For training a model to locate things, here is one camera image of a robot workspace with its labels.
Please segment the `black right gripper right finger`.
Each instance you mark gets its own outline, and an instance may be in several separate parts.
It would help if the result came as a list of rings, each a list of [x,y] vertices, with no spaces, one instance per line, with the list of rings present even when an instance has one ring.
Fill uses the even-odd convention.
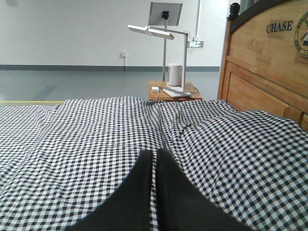
[[[167,149],[157,151],[156,204],[161,231],[249,231],[188,180]]]

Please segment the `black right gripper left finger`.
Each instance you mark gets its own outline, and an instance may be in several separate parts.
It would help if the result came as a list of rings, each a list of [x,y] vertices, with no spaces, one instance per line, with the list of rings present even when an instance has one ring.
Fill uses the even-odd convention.
[[[152,186],[152,151],[139,156],[121,185],[67,231],[148,231]]]

